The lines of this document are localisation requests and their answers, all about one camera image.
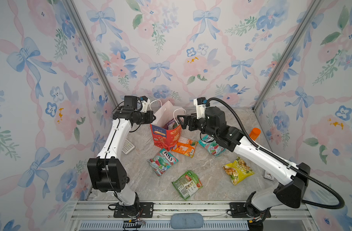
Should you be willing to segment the purple candy bag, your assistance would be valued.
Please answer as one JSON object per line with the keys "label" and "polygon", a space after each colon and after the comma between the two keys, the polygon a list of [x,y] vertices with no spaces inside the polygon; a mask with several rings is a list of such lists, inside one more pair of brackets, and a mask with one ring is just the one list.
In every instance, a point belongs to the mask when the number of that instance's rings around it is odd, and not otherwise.
{"label": "purple candy bag", "polygon": [[179,126],[179,123],[175,119],[172,119],[171,121],[169,121],[167,128],[168,128],[168,130],[174,130],[178,126]]}

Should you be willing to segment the red paper gift bag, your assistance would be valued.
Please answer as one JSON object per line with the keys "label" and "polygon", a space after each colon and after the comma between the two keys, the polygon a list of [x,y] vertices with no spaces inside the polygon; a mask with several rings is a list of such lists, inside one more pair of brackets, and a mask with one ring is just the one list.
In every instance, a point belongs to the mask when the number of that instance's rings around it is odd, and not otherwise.
{"label": "red paper gift bag", "polygon": [[168,130],[169,121],[175,119],[178,115],[185,115],[186,110],[179,106],[174,106],[170,101],[164,103],[155,113],[156,120],[150,125],[154,145],[171,151],[173,146],[181,137],[181,124],[174,130]]}

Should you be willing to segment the orange snack packet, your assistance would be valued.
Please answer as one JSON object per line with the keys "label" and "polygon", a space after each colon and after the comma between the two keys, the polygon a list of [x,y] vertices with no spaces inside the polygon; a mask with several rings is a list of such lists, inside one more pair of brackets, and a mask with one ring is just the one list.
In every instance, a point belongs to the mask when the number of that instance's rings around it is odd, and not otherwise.
{"label": "orange snack packet", "polygon": [[172,152],[193,158],[198,141],[194,141],[185,137],[180,137],[178,142],[171,149]]}

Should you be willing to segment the teal Fox's candy bag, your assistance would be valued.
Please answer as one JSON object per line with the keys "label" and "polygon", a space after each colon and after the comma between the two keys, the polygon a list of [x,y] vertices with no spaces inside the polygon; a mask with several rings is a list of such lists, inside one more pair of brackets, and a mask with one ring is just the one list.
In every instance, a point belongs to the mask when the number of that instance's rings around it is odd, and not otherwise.
{"label": "teal Fox's candy bag", "polygon": [[205,149],[208,151],[208,153],[210,153],[211,155],[213,155],[214,157],[219,156],[220,154],[222,154],[223,152],[226,151],[225,148],[223,148],[222,146],[220,146],[219,144],[217,144],[217,142],[215,141],[215,139],[209,135],[206,135],[204,137],[202,137],[198,143]]}

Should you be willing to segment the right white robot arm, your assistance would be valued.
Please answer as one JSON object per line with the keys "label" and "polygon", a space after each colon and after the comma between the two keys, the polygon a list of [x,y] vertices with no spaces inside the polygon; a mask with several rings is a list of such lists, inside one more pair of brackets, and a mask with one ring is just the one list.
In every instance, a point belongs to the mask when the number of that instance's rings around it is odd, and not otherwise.
{"label": "right white robot arm", "polygon": [[250,142],[249,136],[240,129],[227,125],[225,113],[218,107],[206,108],[203,113],[179,115],[177,121],[183,129],[209,135],[219,146],[254,162],[278,181],[270,188],[250,194],[244,205],[249,216],[280,205],[301,206],[308,180],[268,155],[262,146]]}

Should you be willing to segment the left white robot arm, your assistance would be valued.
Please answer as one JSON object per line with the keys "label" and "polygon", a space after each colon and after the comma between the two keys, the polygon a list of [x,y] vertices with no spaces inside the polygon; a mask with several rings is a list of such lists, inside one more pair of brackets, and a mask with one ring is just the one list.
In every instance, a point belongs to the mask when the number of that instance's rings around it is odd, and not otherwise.
{"label": "left white robot arm", "polygon": [[114,192],[119,204],[130,207],[138,200],[128,186],[128,176],[121,163],[122,149],[134,124],[151,124],[156,120],[153,111],[117,110],[113,114],[111,131],[96,158],[88,160],[87,169],[92,187],[102,193]]}

